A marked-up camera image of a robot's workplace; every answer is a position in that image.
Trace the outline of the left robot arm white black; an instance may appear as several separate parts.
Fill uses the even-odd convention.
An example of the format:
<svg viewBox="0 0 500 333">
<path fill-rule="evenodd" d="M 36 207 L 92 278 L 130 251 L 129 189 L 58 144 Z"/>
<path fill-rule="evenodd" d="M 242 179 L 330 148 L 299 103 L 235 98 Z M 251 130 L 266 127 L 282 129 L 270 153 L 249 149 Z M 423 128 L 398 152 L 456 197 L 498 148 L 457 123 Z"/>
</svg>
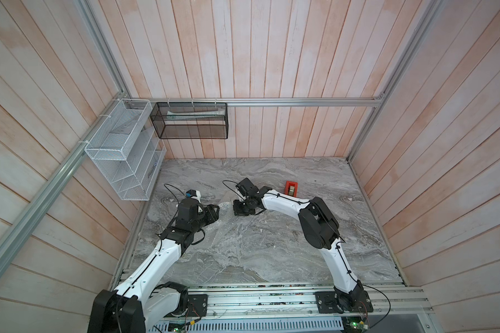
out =
<svg viewBox="0 0 500 333">
<path fill-rule="evenodd" d="M 97 295 L 87 331 L 147 332 L 168 314 L 185 315 L 188 288 L 160 281 L 184 252 L 197 244 L 195 234 L 219 219 L 219 211 L 218 205 L 203 205 L 199 191 L 187 191 L 147 259 L 114 290 Z"/>
</svg>

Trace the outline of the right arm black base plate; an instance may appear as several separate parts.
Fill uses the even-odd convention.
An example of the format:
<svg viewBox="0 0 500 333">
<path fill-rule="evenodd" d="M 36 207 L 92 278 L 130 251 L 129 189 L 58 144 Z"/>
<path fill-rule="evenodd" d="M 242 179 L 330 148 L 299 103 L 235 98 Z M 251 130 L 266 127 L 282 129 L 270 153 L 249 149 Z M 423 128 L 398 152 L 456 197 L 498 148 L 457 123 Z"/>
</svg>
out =
<svg viewBox="0 0 500 333">
<path fill-rule="evenodd" d="M 315 293 L 315 300 L 320 314 L 344 314 L 374 311 L 368 292 L 351 296 L 343 292 L 320 291 Z"/>
</svg>

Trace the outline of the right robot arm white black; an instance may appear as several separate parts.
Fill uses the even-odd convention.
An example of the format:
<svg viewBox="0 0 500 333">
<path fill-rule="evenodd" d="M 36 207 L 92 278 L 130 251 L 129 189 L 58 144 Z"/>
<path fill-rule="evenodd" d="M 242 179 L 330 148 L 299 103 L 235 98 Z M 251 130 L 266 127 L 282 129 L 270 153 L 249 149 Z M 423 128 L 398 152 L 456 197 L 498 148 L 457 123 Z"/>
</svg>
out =
<svg viewBox="0 0 500 333">
<path fill-rule="evenodd" d="M 240 198 L 233 201 L 236 216 L 259 215 L 267 210 L 291 216 L 300 222 L 306 241 L 321 252 L 333 278 L 333 291 L 318 291 L 315 301 L 321 314 L 374 311 L 368 292 L 351 270 L 343 251 L 339 223 L 320 197 L 311 200 L 282 194 L 270 187 L 258 188 L 245 178 L 232 189 Z"/>
</svg>

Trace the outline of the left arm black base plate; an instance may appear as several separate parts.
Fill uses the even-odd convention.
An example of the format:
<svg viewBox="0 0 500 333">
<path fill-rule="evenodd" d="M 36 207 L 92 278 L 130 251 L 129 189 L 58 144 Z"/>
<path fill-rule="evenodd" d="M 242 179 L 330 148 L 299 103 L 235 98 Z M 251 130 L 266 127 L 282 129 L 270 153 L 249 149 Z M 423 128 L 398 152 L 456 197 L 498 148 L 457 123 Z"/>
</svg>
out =
<svg viewBox="0 0 500 333">
<path fill-rule="evenodd" d="M 207 314 L 207 294 L 181 295 L 176 310 L 169 313 L 167 317 L 195 316 L 204 317 Z"/>
</svg>

